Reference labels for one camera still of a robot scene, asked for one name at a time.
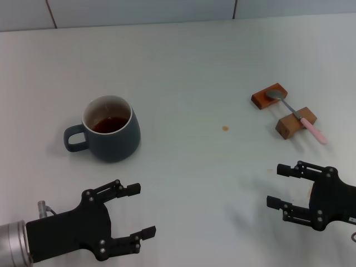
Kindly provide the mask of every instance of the dark gray mug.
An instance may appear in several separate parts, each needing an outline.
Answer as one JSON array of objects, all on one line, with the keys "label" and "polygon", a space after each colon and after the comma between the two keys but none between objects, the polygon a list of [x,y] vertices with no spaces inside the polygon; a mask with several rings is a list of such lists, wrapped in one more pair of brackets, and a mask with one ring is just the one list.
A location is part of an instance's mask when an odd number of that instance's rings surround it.
[{"label": "dark gray mug", "polygon": [[[114,132],[101,133],[93,129],[107,118],[121,118],[126,124]],[[69,144],[69,137],[84,133],[85,142]],[[69,152],[89,149],[96,157],[116,162],[129,157],[141,139],[139,122],[131,105],[118,96],[101,96],[89,103],[82,116],[82,124],[69,127],[64,132],[64,142]]]}]

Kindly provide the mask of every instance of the tea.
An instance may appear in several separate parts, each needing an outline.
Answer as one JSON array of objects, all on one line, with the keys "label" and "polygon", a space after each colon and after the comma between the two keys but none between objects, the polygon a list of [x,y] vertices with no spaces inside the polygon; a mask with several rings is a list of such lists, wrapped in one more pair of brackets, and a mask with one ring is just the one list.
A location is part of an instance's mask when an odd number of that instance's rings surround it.
[{"label": "tea", "polygon": [[127,122],[128,120],[126,118],[120,118],[120,117],[105,118],[104,120],[98,122],[98,124],[94,126],[93,131],[99,132],[101,134],[115,132],[123,128],[127,124]]}]

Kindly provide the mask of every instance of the mug rim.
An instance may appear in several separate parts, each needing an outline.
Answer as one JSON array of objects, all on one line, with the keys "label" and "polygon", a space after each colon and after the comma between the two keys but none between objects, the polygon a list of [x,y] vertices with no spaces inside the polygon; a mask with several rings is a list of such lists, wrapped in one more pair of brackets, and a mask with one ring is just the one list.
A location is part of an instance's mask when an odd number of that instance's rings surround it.
[{"label": "mug rim", "polygon": [[[121,100],[124,100],[124,101],[126,102],[126,104],[128,104],[128,106],[130,107],[130,118],[128,119],[128,121],[126,122],[126,124],[125,124],[122,128],[118,129],[118,130],[115,131],[115,132],[108,132],[108,133],[96,132],[96,131],[93,131],[92,129],[90,129],[90,128],[87,126],[87,124],[84,122],[84,115],[85,115],[85,113],[86,113],[86,111],[87,111],[88,106],[89,106],[93,101],[96,101],[96,100],[101,99],[101,98],[104,98],[104,97],[119,98],[119,99],[121,99]],[[133,110],[132,110],[131,104],[128,103],[128,102],[127,102],[125,99],[123,99],[122,97],[120,97],[120,96],[115,96],[115,95],[102,95],[102,96],[97,97],[96,99],[93,99],[92,101],[90,101],[89,104],[86,106],[86,108],[85,108],[85,110],[84,110],[84,112],[83,112],[83,115],[82,115],[82,124],[84,125],[84,127],[85,127],[87,130],[91,131],[93,134],[97,134],[97,135],[113,135],[113,134],[116,134],[117,132],[120,132],[120,131],[123,130],[124,128],[126,128],[126,126],[130,123],[130,121],[131,121],[131,119],[132,119],[132,114],[133,114]]]}]

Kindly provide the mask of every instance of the white wall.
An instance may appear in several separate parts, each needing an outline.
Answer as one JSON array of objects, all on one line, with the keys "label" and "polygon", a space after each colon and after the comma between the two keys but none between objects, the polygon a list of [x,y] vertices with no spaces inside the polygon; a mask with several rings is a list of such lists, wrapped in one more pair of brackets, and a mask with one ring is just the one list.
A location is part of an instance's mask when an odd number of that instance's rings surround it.
[{"label": "white wall", "polygon": [[50,0],[58,28],[232,19],[235,0]]},{"label": "white wall", "polygon": [[238,0],[236,18],[356,12],[356,0]]},{"label": "white wall", "polygon": [[45,0],[0,0],[0,32],[54,28]]}]

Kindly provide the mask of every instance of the wooden block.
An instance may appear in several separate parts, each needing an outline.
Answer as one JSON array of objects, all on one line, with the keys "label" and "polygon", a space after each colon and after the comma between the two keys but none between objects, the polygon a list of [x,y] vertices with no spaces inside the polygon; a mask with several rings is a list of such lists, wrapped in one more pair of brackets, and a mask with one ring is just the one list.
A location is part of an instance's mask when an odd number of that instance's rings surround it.
[{"label": "wooden block", "polygon": [[[306,118],[311,124],[314,124],[317,120],[317,117],[307,107],[298,110],[298,113]],[[281,118],[276,126],[277,132],[282,135],[284,139],[291,138],[297,131],[303,128],[303,124],[301,124],[293,113]]]},{"label": "wooden block", "polygon": [[286,97],[288,94],[287,91],[283,87],[281,87],[281,85],[279,83],[276,83],[275,85],[272,85],[266,89],[263,89],[262,91],[259,91],[258,93],[254,93],[251,97],[251,101],[253,103],[255,103],[255,105],[260,110],[280,101],[279,99],[271,99],[268,96],[266,96],[266,92],[270,91],[270,90],[281,91],[284,97]]}]

